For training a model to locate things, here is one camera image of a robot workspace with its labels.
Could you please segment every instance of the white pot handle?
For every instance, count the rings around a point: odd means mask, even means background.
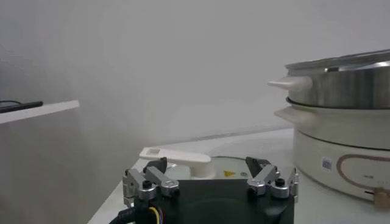
[[[216,171],[211,157],[208,155],[149,147],[142,149],[140,153],[142,159],[153,160],[162,157],[166,157],[169,163],[188,166],[192,179],[212,179],[215,177]]]
[[[268,85],[288,91],[301,92],[311,89],[313,81],[307,76],[283,77],[279,80],[268,82]]]
[[[286,107],[275,111],[274,114],[298,127],[313,127],[317,124],[317,116],[314,113],[298,110],[293,107]]]

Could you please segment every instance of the white wall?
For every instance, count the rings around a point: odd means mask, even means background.
[[[85,223],[140,148],[285,125],[290,62],[389,48],[388,1],[0,0],[0,220]]]

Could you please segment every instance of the yellow wire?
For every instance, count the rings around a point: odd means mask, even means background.
[[[154,212],[154,214],[156,215],[156,223],[160,224],[160,216],[158,214],[158,211],[153,207],[149,207],[149,209],[152,210]]]

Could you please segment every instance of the black bolt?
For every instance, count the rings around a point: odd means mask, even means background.
[[[142,188],[143,189],[149,189],[152,187],[152,182],[150,182],[149,180],[144,180],[142,182]]]
[[[256,197],[256,192],[252,188],[248,188],[247,195],[248,195],[249,198],[255,198]]]
[[[278,178],[275,180],[275,185],[278,186],[278,187],[282,187],[285,185],[285,180],[282,179],[282,178]]]
[[[179,189],[174,189],[172,192],[172,198],[177,198],[180,196],[180,190]]]

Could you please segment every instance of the yellow triangle label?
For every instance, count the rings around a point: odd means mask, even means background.
[[[224,174],[225,174],[225,177],[230,177],[230,176],[233,176],[234,174],[236,174],[235,172],[231,172],[231,171],[224,171]]]

